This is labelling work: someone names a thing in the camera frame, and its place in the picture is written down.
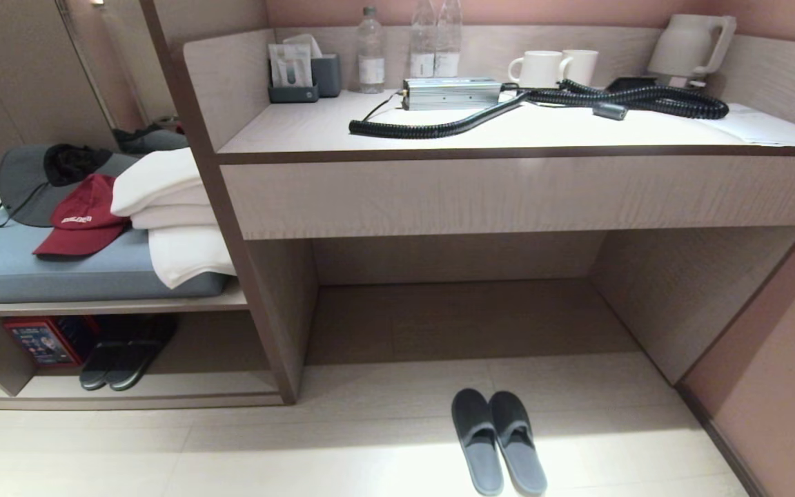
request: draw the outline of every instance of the black slipper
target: black slipper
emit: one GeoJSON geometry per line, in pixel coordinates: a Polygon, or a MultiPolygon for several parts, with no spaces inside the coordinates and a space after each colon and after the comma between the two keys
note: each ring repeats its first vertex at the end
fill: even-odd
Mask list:
{"type": "Polygon", "coordinates": [[[526,494],[543,494],[548,487],[545,471],[533,444],[533,427],[527,410],[511,392],[496,392],[489,399],[499,448],[514,485],[526,494]]]}
{"type": "Polygon", "coordinates": [[[155,315],[149,319],[148,327],[124,347],[116,364],[107,372],[106,383],[110,388],[121,392],[137,384],[176,329],[174,315],[155,315]]]}
{"type": "Polygon", "coordinates": [[[452,418],[474,488],[483,495],[501,494],[504,479],[487,400],[472,388],[461,390],[453,399],[452,418]]]}
{"type": "Polygon", "coordinates": [[[106,374],[116,364],[127,342],[100,342],[91,350],[85,367],[79,374],[79,384],[85,390],[97,390],[106,384],[106,374]]]}

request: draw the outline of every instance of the plastic water bottle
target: plastic water bottle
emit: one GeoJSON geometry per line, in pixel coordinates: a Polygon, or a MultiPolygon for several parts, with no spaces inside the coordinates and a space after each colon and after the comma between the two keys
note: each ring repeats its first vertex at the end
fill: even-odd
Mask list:
{"type": "Polygon", "coordinates": [[[435,37],[435,8],[431,0],[419,0],[411,26],[411,78],[430,78],[435,75],[435,37]]]}
{"type": "Polygon", "coordinates": [[[460,0],[444,0],[438,16],[438,53],[435,76],[452,78],[458,75],[458,59],[462,48],[462,4],[460,0]]]}
{"type": "Polygon", "coordinates": [[[372,6],[364,7],[364,20],[357,26],[357,69],[360,93],[385,91],[385,32],[372,6]]]}

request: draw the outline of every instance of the amenity holder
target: amenity holder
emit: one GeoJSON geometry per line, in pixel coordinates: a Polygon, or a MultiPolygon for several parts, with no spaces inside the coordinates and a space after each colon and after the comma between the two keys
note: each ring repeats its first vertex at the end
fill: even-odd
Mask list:
{"type": "Polygon", "coordinates": [[[325,54],[312,59],[312,87],[272,88],[268,100],[272,104],[313,103],[320,97],[339,97],[342,91],[340,54],[325,54]]]}

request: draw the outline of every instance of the black hat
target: black hat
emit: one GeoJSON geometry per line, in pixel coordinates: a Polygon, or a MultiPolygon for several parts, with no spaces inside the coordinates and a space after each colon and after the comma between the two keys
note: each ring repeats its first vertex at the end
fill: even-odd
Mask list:
{"type": "Polygon", "coordinates": [[[51,227],[54,208],[89,174],[119,176],[137,160],[72,145],[12,148],[0,163],[2,207],[20,224],[51,227]]]}

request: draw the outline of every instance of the electric kettle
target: electric kettle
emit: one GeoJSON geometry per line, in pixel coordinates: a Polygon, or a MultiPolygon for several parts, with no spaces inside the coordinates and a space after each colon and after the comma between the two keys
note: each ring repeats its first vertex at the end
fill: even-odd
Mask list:
{"type": "Polygon", "coordinates": [[[671,16],[649,61],[649,72],[662,85],[703,87],[704,78],[723,64],[736,26],[732,16],[671,16]]]}

